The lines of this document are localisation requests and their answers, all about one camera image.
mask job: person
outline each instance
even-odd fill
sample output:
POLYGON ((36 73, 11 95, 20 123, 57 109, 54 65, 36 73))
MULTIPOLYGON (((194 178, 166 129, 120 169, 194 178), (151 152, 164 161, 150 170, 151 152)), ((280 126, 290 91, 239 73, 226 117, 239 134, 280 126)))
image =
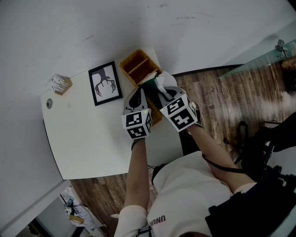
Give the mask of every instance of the person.
POLYGON ((211 236, 205 217, 237 192, 246 192, 255 182, 246 174, 230 173, 208 164, 238 168, 229 154, 199 125, 186 129, 200 151, 165 165, 153 183, 158 195, 147 215, 149 175, 145 139, 134 142, 127 177, 126 198, 119 214, 116 237, 134 237, 149 225, 156 237, 211 236))

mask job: white cloth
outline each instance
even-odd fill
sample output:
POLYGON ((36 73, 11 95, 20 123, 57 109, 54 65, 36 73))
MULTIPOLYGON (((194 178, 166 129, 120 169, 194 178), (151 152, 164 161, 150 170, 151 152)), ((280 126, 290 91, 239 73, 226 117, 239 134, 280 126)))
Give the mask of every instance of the white cloth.
MULTIPOLYGON (((243 185, 235 192, 250 189, 243 185)), ((119 214, 116 237, 133 237, 138 230, 152 227, 156 237, 179 237, 187 232, 211 236, 205 221, 209 207, 227 201, 232 193, 212 174, 200 151, 181 157, 166 165, 156 175, 158 191, 147 215, 140 206, 127 206, 119 214)))

